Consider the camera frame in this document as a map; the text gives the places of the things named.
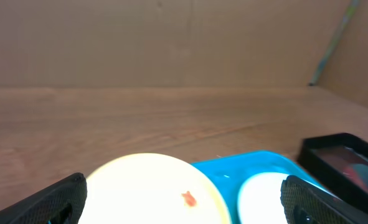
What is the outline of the light blue plate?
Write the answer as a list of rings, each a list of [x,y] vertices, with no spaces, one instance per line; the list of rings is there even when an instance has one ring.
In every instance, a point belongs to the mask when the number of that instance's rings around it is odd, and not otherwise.
[[[247,179],[238,193],[241,224],[287,224],[281,204],[281,184],[288,174],[263,172]]]

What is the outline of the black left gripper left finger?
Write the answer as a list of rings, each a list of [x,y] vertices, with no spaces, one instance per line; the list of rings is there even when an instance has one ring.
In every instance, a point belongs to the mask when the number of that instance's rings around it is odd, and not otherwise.
[[[76,172],[0,211],[0,224],[77,224],[87,182]]]

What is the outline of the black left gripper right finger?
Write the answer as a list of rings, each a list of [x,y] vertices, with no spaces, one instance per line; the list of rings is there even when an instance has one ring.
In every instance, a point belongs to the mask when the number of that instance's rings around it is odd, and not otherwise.
[[[280,192],[289,224],[368,224],[368,214],[297,176],[289,175]]]

